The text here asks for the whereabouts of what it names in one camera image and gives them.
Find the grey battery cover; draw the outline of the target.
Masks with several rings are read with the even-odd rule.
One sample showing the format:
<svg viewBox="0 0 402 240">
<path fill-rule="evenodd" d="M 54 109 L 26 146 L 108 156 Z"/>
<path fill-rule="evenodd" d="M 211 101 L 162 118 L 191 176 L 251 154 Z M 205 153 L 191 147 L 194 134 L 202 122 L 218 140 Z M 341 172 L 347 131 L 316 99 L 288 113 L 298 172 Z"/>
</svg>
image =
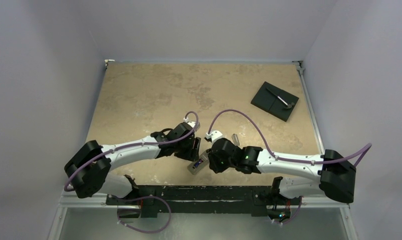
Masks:
<svg viewBox="0 0 402 240">
<path fill-rule="evenodd" d="M 234 145 L 239 146 L 240 145 L 240 141 L 239 141 L 239 137 L 237 134 L 232 134 L 232 141 L 234 143 Z"/>
</svg>

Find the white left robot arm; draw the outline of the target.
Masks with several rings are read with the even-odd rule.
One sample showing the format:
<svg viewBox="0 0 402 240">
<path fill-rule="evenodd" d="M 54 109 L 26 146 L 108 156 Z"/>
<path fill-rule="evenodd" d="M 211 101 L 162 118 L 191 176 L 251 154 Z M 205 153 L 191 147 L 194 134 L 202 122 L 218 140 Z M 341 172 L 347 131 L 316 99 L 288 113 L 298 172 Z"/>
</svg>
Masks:
<svg viewBox="0 0 402 240">
<path fill-rule="evenodd" d="M 119 197 L 127 205 L 133 204 L 138 198 L 134 180 L 111 171 L 137 161 L 171 155 L 193 161 L 199 153 L 200 138 L 195 136 L 199 127 L 196 121 L 184 121 L 175 128 L 126 143 L 100 145 L 96 140 L 88 141 L 64 166 L 68 180 L 63 189 L 75 192 L 80 199 L 104 193 Z"/>
</svg>

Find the purple AAA battery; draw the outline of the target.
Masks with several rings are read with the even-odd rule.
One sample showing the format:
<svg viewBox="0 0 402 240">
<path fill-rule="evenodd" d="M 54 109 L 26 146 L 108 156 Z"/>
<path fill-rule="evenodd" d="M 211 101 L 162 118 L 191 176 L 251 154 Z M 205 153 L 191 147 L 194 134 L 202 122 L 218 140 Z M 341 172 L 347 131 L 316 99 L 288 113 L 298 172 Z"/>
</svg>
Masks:
<svg viewBox="0 0 402 240">
<path fill-rule="evenodd" d="M 198 171 L 199 169 L 202 169 L 204 162 L 205 162 L 205 161 L 200 158 L 198 161 L 196 161 L 196 162 L 193 163 L 191 169 L 194 170 L 194 171 Z"/>
</svg>

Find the white remote control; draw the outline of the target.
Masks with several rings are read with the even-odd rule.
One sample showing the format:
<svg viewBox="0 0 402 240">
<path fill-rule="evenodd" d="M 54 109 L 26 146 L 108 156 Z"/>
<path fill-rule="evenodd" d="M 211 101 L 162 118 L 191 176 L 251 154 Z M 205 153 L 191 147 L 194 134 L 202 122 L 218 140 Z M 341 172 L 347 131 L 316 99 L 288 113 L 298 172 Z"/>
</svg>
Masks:
<svg viewBox="0 0 402 240">
<path fill-rule="evenodd" d="M 204 167 L 209 165 L 208 153 L 208 149 L 203 151 L 194 162 L 189 164 L 187 169 L 192 175 L 197 175 Z"/>
</svg>

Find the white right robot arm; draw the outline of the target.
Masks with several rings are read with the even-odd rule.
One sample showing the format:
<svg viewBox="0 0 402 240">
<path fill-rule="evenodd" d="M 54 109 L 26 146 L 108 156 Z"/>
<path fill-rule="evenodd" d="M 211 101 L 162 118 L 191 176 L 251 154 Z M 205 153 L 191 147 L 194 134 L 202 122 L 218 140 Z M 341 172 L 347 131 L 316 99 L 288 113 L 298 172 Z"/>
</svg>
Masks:
<svg viewBox="0 0 402 240">
<path fill-rule="evenodd" d="M 209 168 L 216 174 L 228 168 L 244 174 L 283 174 L 273 180 L 270 199 L 280 204 L 286 199 L 325 195 L 345 204 L 354 201 L 356 167 L 334 150 L 324 155 L 270 154 L 258 146 L 240 148 L 220 138 L 207 150 Z"/>
</svg>

